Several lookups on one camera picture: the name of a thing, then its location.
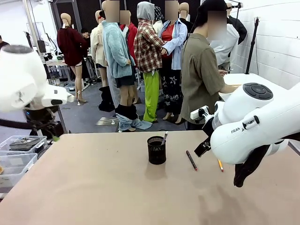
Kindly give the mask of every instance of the black mesh pen holder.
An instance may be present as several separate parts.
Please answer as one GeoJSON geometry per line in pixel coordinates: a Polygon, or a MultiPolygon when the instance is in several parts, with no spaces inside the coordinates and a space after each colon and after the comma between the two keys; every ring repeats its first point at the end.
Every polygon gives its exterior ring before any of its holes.
{"type": "Polygon", "coordinates": [[[147,140],[149,162],[154,165],[163,164],[167,158],[165,154],[165,144],[162,145],[163,137],[154,136],[147,140]]]}

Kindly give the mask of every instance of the clear plastic container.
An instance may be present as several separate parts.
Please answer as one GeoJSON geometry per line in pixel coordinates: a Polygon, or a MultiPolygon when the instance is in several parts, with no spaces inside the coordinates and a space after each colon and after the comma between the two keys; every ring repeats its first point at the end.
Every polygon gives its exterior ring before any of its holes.
{"type": "Polygon", "coordinates": [[[20,155],[39,153],[40,151],[48,148],[46,136],[11,136],[0,144],[0,156],[20,155]],[[27,140],[33,140],[34,143],[30,144],[27,140]],[[28,142],[30,147],[26,146],[26,149],[22,149],[22,143],[28,142]]]}
{"type": "Polygon", "coordinates": [[[37,153],[0,156],[0,193],[8,193],[37,160],[37,153]]]}

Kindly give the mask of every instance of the pen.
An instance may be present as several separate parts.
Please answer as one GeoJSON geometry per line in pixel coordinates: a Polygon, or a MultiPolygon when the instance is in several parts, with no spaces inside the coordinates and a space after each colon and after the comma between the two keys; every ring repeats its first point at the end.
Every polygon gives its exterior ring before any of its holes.
{"type": "Polygon", "coordinates": [[[169,134],[169,132],[167,131],[167,132],[165,133],[165,136],[164,136],[164,138],[163,138],[163,141],[161,142],[161,145],[164,145],[164,144],[165,144],[165,141],[167,140],[168,134],[169,134]]]}
{"type": "Polygon", "coordinates": [[[221,169],[221,171],[222,171],[222,172],[224,172],[224,169],[223,169],[223,166],[222,166],[222,163],[221,163],[221,161],[220,161],[220,160],[218,160],[218,162],[219,162],[219,166],[220,166],[220,169],[221,169]]]}
{"type": "Polygon", "coordinates": [[[186,151],[186,153],[187,153],[187,157],[189,158],[189,160],[191,161],[191,163],[192,163],[192,165],[193,165],[193,168],[194,168],[196,171],[198,171],[198,168],[197,168],[195,162],[193,161],[193,158],[192,158],[191,154],[190,154],[188,151],[186,151]]]}

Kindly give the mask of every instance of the yellow pencil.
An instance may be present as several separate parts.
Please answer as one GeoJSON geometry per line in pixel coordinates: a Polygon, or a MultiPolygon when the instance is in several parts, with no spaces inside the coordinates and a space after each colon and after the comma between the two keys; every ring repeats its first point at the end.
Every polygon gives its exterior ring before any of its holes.
{"type": "Polygon", "coordinates": [[[219,166],[220,166],[220,169],[221,169],[221,171],[222,171],[222,172],[224,172],[224,169],[223,169],[223,166],[222,166],[222,163],[221,163],[221,161],[220,161],[220,160],[218,160],[218,162],[219,162],[219,166]]]}

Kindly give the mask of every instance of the black pants with star print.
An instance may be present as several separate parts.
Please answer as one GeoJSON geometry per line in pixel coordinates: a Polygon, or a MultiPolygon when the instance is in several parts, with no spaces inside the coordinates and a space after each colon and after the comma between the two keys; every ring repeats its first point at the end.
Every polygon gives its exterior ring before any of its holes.
{"type": "Polygon", "coordinates": [[[165,110],[167,113],[179,115],[183,99],[180,87],[180,70],[172,70],[172,57],[163,58],[160,77],[164,91],[165,110]]]}

